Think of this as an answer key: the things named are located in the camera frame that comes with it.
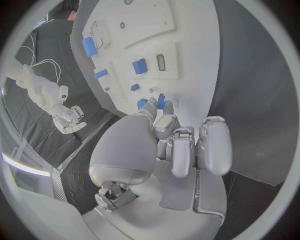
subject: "black floor mat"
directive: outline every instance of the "black floor mat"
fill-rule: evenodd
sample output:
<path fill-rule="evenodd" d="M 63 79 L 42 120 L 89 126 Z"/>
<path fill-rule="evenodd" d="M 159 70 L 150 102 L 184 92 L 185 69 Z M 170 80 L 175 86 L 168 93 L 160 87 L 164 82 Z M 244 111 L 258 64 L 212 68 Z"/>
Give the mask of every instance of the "black floor mat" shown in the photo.
<path fill-rule="evenodd" d="M 80 214 L 91 211 L 96 205 L 95 194 L 99 187 L 89 175 L 90 160 L 94 148 L 107 129 L 120 119 L 114 116 L 71 160 L 60 174 L 63 190 L 69 204 Z"/>
<path fill-rule="evenodd" d="M 223 180 L 227 192 L 227 213 L 215 240 L 232 240 L 262 215 L 282 184 L 273 187 L 232 171 Z"/>

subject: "blue block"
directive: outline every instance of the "blue block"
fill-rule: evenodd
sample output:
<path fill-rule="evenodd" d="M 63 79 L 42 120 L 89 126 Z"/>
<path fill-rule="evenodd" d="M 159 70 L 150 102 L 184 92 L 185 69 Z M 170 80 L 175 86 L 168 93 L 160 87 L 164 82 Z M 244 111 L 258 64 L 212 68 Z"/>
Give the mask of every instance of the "blue block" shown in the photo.
<path fill-rule="evenodd" d="M 147 65 L 145 59 L 141 59 L 132 63 L 135 74 L 142 74 L 147 72 Z"/>
<path fill-rule="evenodd" d="M 165 95 L 163 93 L 161 93 L 159 96 L 158 96 L 158 104 L 157 104 L 157 108 L 158 109 L 164 109 L 165 107 Z"/>
<path fill-rule="evenodd" d="M 134 84 L 134 85 L 131 86 L 130 91 L 135 92 L 138 89 L 140 89 L 140 86 L 136 83 L 136 84 Z"/>
<path fill-rule="evenodd" d="M 95 48 L 94 41 L 91 37 L 84 38 L 81 43 L 84 48 L 86 56 L 91 57 L 91 56 L 97 54 L 97 50 Z"/>
<path fill-rule="evenodd" d="M 101 77 L 103 77 L 104 75 L 108 74 L 108 71 L 106 69 L 99 71 L 97 73 L 94 74 L 95 79 L 99 79 Z"/>
<path fill-rule="evenodd" d="M 142 98 L 137 102 L 137 109 L 140 110 L 141 107 L 143 107 L 146 103 L 148 103 L 148 100 L 145 98 Z"/>

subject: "robot forearm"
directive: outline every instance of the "robot forearm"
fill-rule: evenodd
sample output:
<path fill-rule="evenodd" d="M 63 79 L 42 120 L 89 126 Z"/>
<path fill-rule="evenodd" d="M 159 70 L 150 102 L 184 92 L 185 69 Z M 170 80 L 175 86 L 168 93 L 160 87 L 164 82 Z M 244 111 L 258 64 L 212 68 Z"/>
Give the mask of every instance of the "robot forearm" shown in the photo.
<path fill-rule="evenodd" d="M 33 69 L 28 65 L 22 65 L 15 58 L 11 61 L 6 76 L 16 80 L 16 84 L 28 90 L 28 95 L 40 108 L 53 117 L 55 126 L 63 134 L 74 133 L 87 124 L 79 123 L 84 116 L 79 106 L 71 109 L 63 105 L 68 97 L 68 87 L 59 87 L 57 83 L 35 75 Z"/>

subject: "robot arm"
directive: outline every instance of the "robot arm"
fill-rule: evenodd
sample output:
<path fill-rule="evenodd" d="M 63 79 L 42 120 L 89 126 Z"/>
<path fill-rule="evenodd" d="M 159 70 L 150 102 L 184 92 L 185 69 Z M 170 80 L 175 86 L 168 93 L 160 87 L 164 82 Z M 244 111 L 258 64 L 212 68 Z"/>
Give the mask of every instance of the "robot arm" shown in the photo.
<path fill-rule="evenodd" d="M 16 80 L 19 87 L 28 90 L 30 99 L 52 115 L 55 126 L 63 134 L 74 133 L 87 125 L 85 122 L 80 123 L 84 113 L 79 106 L 71 109 L 64 106 L 63 102 L 68 97 L 67 86 L 59 87 L 57 83 L 35 75 L 30 66 L 22 65 L 15 58 L 6 76 Z"/>

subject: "light strip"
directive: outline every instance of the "light strip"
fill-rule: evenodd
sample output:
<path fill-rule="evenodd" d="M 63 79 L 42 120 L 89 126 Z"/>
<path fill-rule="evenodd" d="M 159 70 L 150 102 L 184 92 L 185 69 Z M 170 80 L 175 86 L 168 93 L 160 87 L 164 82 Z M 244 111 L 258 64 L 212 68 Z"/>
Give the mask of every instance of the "light strip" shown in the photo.
<path fill-rule="evenodd" d="M 8 156 L 4 155 L 3 153 L 1 155 L 5 162 L 7 162 L 9 165 L 14 166 L 17 169 L 20 169 L 20 170 L 23 170 L 25 172 L 32 173 L 32 174 L 50 177 L 50 173 L 47 171 L 41 171 L 41 170 L 37 170 L 37 169 L 31 168 L 31 167 L 25 166 L 19 162 L 12 160 Z"/>

